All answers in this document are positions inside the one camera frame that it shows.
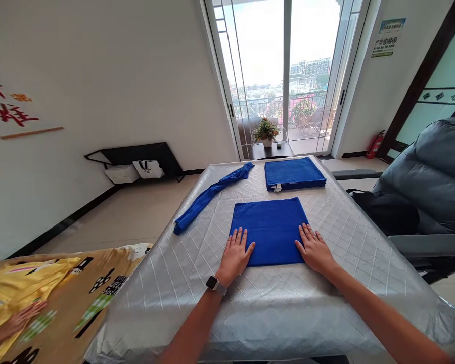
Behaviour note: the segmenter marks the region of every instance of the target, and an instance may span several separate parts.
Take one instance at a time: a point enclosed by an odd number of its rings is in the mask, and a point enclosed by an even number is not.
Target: hand
[[[236,276],[240,275],[246,269],[249,257],[254,250],[254,242],[246,250],[248,229],[244,229],[244,233],[242,232],[243,228],[239,227],[239,229],[234,229],[232,235],[229,235],[226,249],[222,255],[221,266],[215,275],[219,282],[226,288],[229,287]]]
[[[27,308],[23,309],[19,313],[11,316],[7,321],[0,325],[0,344],[5,340],[14,335],[16,332],[22,330],[24,326],[33,317],[36,317],[40,311],[47,306],[47,302],[39,301],[34,302]]]
[[[318,231],[314,233],[310,225],[306,224],[298,226],[298,229],[303,245],[298,240],[295,240],[295,245],[310,268],[327,277],[340,267]]]

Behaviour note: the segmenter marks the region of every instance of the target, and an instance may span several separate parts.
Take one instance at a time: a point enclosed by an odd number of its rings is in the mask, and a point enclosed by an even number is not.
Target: flower pot
[[[269,139],[269,138],[266,138],[266,139],[262,139],[263,141],[263,145],[265,148],[271,148],[271,144],[273,143],[273,139]]]

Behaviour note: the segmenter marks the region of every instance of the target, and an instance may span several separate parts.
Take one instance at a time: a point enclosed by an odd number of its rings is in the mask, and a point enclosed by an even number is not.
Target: balcony
[[[283,97],[273,91],[267,97],[241,100],[232,95],[243,154],[249,158],[250,135],[260,118],[267,117],[283,127]],[[290,95],[288,106],[288,139],[295,154],[323,152],[328,149],[335,111],[325,106],[326,91]]]

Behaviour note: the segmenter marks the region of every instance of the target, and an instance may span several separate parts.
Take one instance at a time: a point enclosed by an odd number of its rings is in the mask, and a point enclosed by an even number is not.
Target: watch face
[[[213,277],[213,276],[210,276],[206,282],[206,286],[210,289],[214,289],[216,287],[216,284],[217,284],[217,278]]]

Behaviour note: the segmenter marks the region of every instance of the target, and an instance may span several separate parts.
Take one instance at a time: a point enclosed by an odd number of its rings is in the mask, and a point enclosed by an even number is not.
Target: door handle
[[[339,105],[342,105],[342,101],[344,101],[344,94],[345,94],[345,90],[342,90],[342,95],[340,96]]]

